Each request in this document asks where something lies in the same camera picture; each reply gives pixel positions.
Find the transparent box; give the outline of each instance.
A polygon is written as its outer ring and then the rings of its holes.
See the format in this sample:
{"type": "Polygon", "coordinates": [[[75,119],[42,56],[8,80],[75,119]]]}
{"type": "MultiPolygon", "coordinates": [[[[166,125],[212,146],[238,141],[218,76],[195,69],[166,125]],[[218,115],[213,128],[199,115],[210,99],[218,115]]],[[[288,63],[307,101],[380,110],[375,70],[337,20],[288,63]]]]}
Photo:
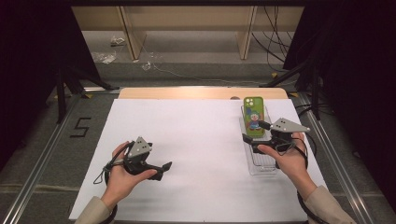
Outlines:
{"type": "MultiPolygon", "coordinates": [[[[246,133],[246,127],[244,122],[244,108],[241,107],[242,118],[239,119],[239,123],[241,126],[241,132],[246,133]]],[[[272,123],[269,116],[266,106],[264,105],[264,121],[272,123]]],[[[271,133],[268,130],[265,130],[264,136],[261,138],[254,138],[254,140],[263,140],[268,141],[271,138],[271,133]]],[[[253,153],[253,149],[251,145],[244,142],[245,153],[247,156],[247,166],[248,171],[251,175],[275,175],[277,172],[276,169],[276,161],[264,154],[253,153]]]]}

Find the wrist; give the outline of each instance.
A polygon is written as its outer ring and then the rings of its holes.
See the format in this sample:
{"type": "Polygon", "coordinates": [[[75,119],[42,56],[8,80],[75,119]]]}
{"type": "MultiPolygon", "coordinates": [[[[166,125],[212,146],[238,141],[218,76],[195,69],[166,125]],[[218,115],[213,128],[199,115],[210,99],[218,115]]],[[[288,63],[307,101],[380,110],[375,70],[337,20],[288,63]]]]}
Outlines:
{"type": "Polygon", "coordinates": [[[106,193],[106,192],[103,194],[101,200],[105,204],[105,206],[108,208],[109,211],[112,211],[113,208],[116,206],[116,204],[119,202],[119,200],[108,195],[108,193],[106,193]]]}
{"type": "Polygon", "coordinates": [[[306,201],[309,195],[314,192],[315,189],[318,187],[311,179],[308,172],[295,176],[290,176],[290,180],[297,188],[304,201],[306,201]]]}

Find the phone case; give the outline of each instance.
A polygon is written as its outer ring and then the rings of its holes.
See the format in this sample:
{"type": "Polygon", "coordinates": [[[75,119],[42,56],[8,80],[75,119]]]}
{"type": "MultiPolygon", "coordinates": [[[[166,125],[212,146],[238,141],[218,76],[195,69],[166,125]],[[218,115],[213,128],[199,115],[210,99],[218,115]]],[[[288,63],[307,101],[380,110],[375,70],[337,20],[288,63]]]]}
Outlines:
{"type": "Polygon", "coordinates": [[[244,122],[247,135],[262,137],[264,129],[259,126],[259,120],[264,119],[264,102],[260,96],[250,96],[244,99],[244,122]]]}

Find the white paper sheet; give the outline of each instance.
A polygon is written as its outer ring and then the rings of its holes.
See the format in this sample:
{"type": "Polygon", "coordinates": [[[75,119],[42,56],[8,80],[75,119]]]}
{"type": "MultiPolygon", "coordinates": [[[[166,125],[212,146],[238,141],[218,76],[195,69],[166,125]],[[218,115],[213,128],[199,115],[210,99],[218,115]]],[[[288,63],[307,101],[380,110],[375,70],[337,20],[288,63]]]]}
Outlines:
{"type": "MultiPolygon", "coordinates": [[[[290,100],[264,103],[272,121],[286,118],[300,123],[290,100]]],[[[153,143],[149,164],[173,165],[162,181],[146,180],[136,186],[119,203],[116,220],[306,220],[295,187],[281,171],[249,174],[239,124],[241,105],[240,100],[115,100],[70,219],[77,219],[91,197],[105,191],[105,183],[92,182],[114,148],[141,135],[153,143]]],[[[325,186],[313,156],[308,172],[325,186]]]]}

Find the hand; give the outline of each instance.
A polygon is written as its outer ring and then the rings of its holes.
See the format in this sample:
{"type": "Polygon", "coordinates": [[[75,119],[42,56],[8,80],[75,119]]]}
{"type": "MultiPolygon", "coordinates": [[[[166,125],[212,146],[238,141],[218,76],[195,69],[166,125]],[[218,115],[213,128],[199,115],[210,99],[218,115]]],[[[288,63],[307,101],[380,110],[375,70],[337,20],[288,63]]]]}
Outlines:
{"type": "MultiPolygon", "coordinates": [[[[117,152],[125,147],[129,142],[125,142],[119,145],[113,151],[113,157],[117,154],[117,152]]],[[[121,152],[121,154],[117,157],[117,159],[123,159],[125,154],[121,152]]],[[[108,209],[111,211],[116,204],[128,196],[132,189],[140,182],[145,179],[152,177],[157,174],[156,170],[147,170],[139,175],[130,175],[121,165],[113,166],[110,171],[110,177],[108,179],[107,188],[105,193],[103,194],[101,200],[105,203],[108,209]]]]}
{"type": "MultiPolygon", "coordinates": [[[[293,133],[292,137],[295,138],[296,146],[302,152],[305,152],[304,135],[302,133],[293,133]]],[[[317,188],[306,171],[304,157],[296,149],[291,148],[282,156],[273,148],[265,145],[259,145],[258,149],[276,160],[279,168],[293,182],[304,200],[317,188]]]]}

